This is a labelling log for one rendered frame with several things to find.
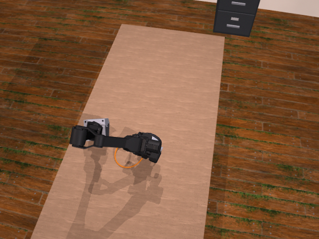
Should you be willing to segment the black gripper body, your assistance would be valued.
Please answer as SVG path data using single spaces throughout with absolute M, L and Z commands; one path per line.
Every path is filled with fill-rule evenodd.
M 159 154 L 157 153 L 153 153 L 153 152 L 149 152 L 149 151 L 146 151 L 145 154 L 140 154 L 140 153 L 137 153 L 141 156 L 148 156 L 149 157 L 149 161 L 153 162 L 153 163 L 157 163 L 160 155 L 161 155 L 161 151 L 159 152 Z

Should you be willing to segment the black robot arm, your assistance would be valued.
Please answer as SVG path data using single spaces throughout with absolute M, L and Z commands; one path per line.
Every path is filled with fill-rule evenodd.
M 125 137 L 113 137 L 103 135 L 102 130 L 102 125 L 95 121 L 88 121 L 87 127 L 80 125 L 73 126 L 69 144 L 72 144 L 72 147 L 81 149 L 90 147 L 116 147 L 124 148 L 131 153 L 145 154 L 146 151 L 160 153 L 161 141 L 153 140 L 152 135 L 148 133 L 139 132 L 138 134 L 127 135 Z M 85 147 L 86 140 L 94 141 L 94 144 Z

